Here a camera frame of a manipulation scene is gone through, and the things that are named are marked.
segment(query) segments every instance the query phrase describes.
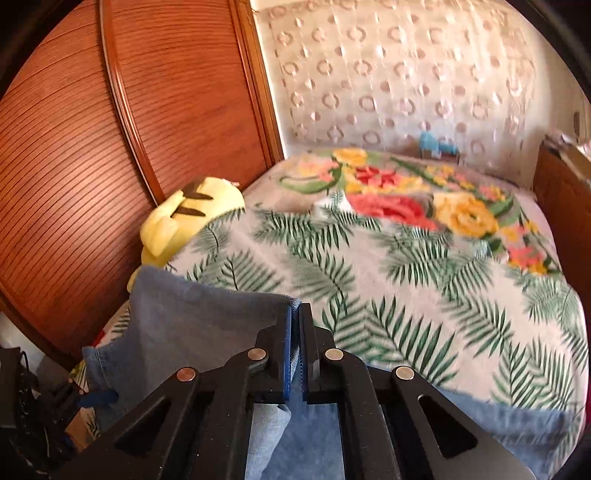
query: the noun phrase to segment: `yellow stuffed toy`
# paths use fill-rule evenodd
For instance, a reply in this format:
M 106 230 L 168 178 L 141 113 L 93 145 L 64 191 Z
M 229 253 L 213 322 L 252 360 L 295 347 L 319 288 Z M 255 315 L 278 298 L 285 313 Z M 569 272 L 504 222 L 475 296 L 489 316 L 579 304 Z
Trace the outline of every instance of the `yellow stuffed toy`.
M 227 180 L 206 177 L 174 192 L 142 224 L 142 265 L 165 266 L 210 220 L 238 208 L 244 208 L 242 193 Z M 137 272 L 129 279 L 129 292 Z

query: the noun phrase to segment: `yellow flower print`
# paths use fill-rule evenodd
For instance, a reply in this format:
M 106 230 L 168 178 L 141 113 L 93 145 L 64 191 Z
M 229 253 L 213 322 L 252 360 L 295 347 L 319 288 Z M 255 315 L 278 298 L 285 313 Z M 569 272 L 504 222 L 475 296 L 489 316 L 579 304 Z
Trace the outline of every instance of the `yellow flower print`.
M 535 222 L 531 220 L 527 220 L 524 227 L 529 230 L 531 233 L 540 233 L 540 228 Z
M 446 177 L 448 177 L 449 175 L 453 175 L 456 172 L 456 169 L 453 167 L 450 167 L 449 165 L 443 165 L 441 167 L 441 173 L 443 175 L 445 175 Z
M 436 193 L 433 205 L 437 220 L 458 235 L 481 238 L 499 229 L 494 215 L 471 193 Z
M 335 158 L 350 167 L 363 167 L 368 153 L 362 148 L 337 148 L 333 150 Z
M 548 269 L 544 266 L 544 264 L 541 261 L 536 262 L 533 265 L 530 265 L 529 267 L 527 267 L 527 270 L 529 270 L 532 273 L 537 273 L 539 275 L 546 275 L 548 273 Z
M 514 226 L 504 226 L 499 232 L 511 243 L 518 242 L 521 239 L 519 232 Z
M 447 185 L 447 179 L 445 177 L 442 177 L 441 175 L 436 175 L 433 177 L 433 182 L 437 183 L 437 185 L 444 187 L 445 185 Z
M 496 185 L 481 185 L 479 191 L 484 198 L 490 200 L 491 202 L 503 202 L 506 200 L 503 191 Z
M 428 165 L 425 168 L 425 171 L 430 175 L 440 176 L 440 177 L 448 177 L 450 175 L 453 175 L 456 172 L 456 170 L 453 167 L 450 167 L 449 165 L 442 165 L 442 166 Z
M 355 181 L 348 181 L 345 184 L 345 193 L 363 193 L 365 186 Z
M 423 183 L 421 177 L 401 177 L 393 188 L 396 193 L 428 192 L 429 190 L 429 186 Z
M 464 190 L 474 190 L 475 188 L 474 184 L 470 183 L 469 181 L 461 181 L 460 187 L 462 187 Z

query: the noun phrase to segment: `blue fabric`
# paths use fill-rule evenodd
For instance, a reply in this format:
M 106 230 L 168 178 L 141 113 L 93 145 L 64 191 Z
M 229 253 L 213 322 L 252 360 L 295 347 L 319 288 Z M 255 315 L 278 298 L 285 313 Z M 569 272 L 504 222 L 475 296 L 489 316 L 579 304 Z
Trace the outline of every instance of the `blue fabric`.
M 550 477 L 553 452 L 573 421 L 572 413 L 512 408 L 458 392 L 440 392 L 527 465 L 538 480 Z M 294 376 L 287 405 L 291 420 L 262 480 L 344 479 L 336 405 L 306 405 L 299 375 Z
M 250 348 L 259 330 L 299 307 L 299 301 L 290 297 L 221 290 L 151 267 L 139 272 L 130 302 L 132 321 L 123 337 L 83 350 L 91 391 L 114 390 L 118 395 L 116 402 L 96 408 L 102 431 L 179 368 L 190 365 L 207 371 L 222 366 L 235 353 Z M 292 372 L 296 355 L 292 351 Z M 305 405 L 299 373 L 291 392 L 288 408 L 255 406 L 246 478 L 344 478 L 336 406 Z M 538 480 L 548 478 L 552 453 L 572 423 L 572 414 L 511 408 L 461 393 L 442 393 L 526 464 Z
M 101 348 L 83 350 L 90 390 L 118 395 L 116 402 L 97 406 L 99 428 L 106 431 L 179 368 L 221 367 L 299 304 L 283 295 L 232 292 L 142 267 L 130 296 L 129 328 Z M 249 480 L 260 478 L 289 419 L 285 406 L 255 405 Z

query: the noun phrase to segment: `wooden furniture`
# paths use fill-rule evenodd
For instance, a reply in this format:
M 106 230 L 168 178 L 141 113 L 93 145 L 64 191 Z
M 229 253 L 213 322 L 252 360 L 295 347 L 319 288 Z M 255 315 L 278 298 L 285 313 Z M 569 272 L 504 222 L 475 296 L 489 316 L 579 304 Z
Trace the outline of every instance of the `wooden furniture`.
M 591 162 L 572 149 L 563 160 L 542 145 L 534 192 L 554 234 L 567 281 L 578 292 L 591 338 Z
M 246 7 L 84 0 L 0 100 L 0 310 L 64 367 L 125 300 L 155 205 L 281 158 Z

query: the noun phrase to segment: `bedspread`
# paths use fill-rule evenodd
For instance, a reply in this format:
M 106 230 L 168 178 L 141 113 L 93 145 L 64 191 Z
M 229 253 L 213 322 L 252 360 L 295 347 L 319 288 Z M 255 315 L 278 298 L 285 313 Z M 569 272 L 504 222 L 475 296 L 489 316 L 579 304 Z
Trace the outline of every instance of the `bedspread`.
M 384 369 L 522 408 L 572 410 L 588 383 L 580 300 L 560 275 L 496 259 L 486 240 L 361 216 L 333 193 L 309 215 L 237 210 L 215 219 L 167 268 L 222 288 L 309 302 L 336 345 Z
M 260 206 L 293 211 L 343 190 L 364 215 L 484 239 L 496 257 L 532 272 L 560 272 L 553 244 L 516 198 L 517 189 L 476 171 L 359 148 L 314 150 L 279 163 L 269 172 L 278 199 L 265 184 Z
M 214 220 L 167 268 L 299 296 L 341 348 L 370 365 L 411 365 L 484 401 L 570 411 L 575 422 L 551 470 L 564 463 L 584 417 L 583 312 L 551 233 L 530 221 L 510 186 L 441 163 L 324 150 L 276 165 L 245 200 L 248 213 Z M 278 213 L 314 201 L 311 213 Z M 99 344 L 129 321 L 126 302 Z M 84 362 L 72 376 L 87 389 Z M 96 437 L 93 410 L 81 415 Z

